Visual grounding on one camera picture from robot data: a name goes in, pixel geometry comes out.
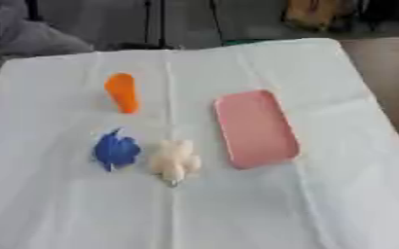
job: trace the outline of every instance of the orange cup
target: orange cup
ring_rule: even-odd
[[[139,108],[137,102],[134,78],[129,74],[112,75],[104,85],[112,99],[118,104],[122,113],[135,113]]]

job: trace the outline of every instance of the blue cloth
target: blue cloth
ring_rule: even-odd
[[[131,137],[118,138],[119,128],[104,135],[93,149],[94,157],[111,172],[135,163],[141,149]]]

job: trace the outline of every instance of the table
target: table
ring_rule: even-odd
[[[349,40],[342,44],[399,132],[399,37]]]
[[[137,81],[137,115],[104,92],[117,72]],[[281,103],[301,145],[293,161],[230,167],[212,103],[251,89]],[[120,125],[145,152],[192,139],[203,170],[174,190],[148,173],[146,153],[105,173],[91,146]],[[399,136],[328,39],[11,60],[0,72],[0,244],[399,248]]]

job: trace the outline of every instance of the gray floor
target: gray floor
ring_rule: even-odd
[[[47,22],[81,37],[97,48],[120,42],[143,43],[143,0],[39,0]],[[159,36],[159,2],[152,0],[150,42]],[[173,47],[212,48],[221,45],[208,0],[166,0],[167,41]],[[216,0],[224,39],[292,39],[327,36],[287,27],[280,22],[285,0]],[[399,23],[388,22],[376,33],[359,25],[349,39],[399,36]]]

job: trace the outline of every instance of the pink tray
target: pink tray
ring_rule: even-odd
[[[226,95],[215,108],[235,168],[280,163],[298,155],[295,135],[269,91]]]

